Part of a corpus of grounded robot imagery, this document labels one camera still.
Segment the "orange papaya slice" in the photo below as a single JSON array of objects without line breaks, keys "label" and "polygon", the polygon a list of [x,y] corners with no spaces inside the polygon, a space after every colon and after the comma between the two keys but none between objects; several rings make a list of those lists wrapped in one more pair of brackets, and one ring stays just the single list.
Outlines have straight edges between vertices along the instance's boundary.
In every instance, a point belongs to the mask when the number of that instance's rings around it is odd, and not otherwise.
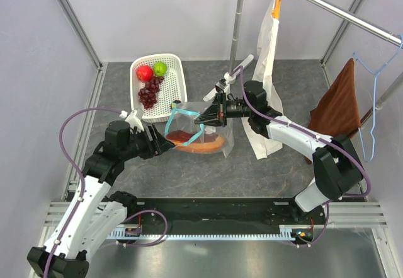
[{"label": "orange papaya slice", "polygon": [[225,144],[224,137],[217,134],[202,134],[201,139],[198,137],[192,143],[185,146],[194,133],[188,133],[182,130],[170,132],[166,139],[175,144],[176,149],[187,153],[211,154],[221,150]]}]

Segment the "clear zip top bag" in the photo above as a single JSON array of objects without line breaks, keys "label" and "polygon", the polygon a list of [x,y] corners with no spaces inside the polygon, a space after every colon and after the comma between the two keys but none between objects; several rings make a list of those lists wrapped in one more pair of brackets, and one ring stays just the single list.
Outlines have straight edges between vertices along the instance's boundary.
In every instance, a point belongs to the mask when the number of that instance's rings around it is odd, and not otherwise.
[{"label": "clear zip top bag", "polygon": [[217,134],[225,139],[225,144],[219,152],[225,157],[228,157],[230,152],[234,147],[234,136],[233,136],[233,123],[229,122],[226,127],[210,127],[204,126],[203,124],[195,124],[194,120],[202,113],[210,103],[207,101],[196,101],[196,102],[179,102],[174,101],[171,103],[171,115],[166,122],[164,128],[164,137],[176,130],[182,130],[188,133],[194,133],[195,135],[185,143],[187,146],[192,143],[196,138],[200,138],[202,134]]}]

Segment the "red grape bunch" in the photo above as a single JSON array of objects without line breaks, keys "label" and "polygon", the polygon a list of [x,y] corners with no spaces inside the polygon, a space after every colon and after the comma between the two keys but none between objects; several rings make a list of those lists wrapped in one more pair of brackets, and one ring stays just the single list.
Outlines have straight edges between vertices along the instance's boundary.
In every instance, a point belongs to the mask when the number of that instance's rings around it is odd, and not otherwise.
[{"label": "red grape bunch", "polygon": [[157,93],[160,92],[163,81],[164,77],[154,76],[138,92],[139,101],[146,110],[152,108],[157,103]]}]

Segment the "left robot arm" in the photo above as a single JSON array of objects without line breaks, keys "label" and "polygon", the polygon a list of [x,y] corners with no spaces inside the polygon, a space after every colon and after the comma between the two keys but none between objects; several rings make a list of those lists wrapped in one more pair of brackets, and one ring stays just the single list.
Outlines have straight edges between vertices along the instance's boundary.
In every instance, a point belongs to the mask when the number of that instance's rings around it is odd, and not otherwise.
[{"label": "left robot arm", "polygon": [[125,162],[149,159],[174,148],[153,125],[139,131],[117,120],[86,160],[81,180],[59,225],[42,247],[33,247],[27,260],[39,277],[85,277],[89,263],[109,234],[121,223],[137,219],[135,196],[116,192],[99,216],[94,213],[111,189]]}]

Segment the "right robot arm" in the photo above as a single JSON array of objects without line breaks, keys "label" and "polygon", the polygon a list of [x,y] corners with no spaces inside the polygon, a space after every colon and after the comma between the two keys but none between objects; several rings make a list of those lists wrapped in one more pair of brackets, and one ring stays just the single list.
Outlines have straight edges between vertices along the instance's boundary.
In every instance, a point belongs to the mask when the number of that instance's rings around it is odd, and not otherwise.
[{"label": "right robot arm", "polygon": [[347,136],[325,136],[289,120],[268,105],[266,91],[259,81],[243,85],[242,98],[229,98],[218,92],[196,124],[225,127],[228,119],[245,118],[254,133],[296,150],[314,166],[314,181],[294,197],[289,218],[304,223],[318,206],[341,198],[367,177]]}]

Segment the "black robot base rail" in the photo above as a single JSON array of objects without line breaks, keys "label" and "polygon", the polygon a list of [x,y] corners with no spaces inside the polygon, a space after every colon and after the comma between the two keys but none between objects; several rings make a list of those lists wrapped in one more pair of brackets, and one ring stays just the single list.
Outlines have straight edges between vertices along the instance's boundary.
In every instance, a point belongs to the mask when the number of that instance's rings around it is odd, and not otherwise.
[{"label": "black robot base rail", "polygon": [[321,206],[297,209],[292,198],[133,198],[118,199],[128,216],[150,209],[167,219],[169,236],[277,234],[280,226],[319,226]]}]

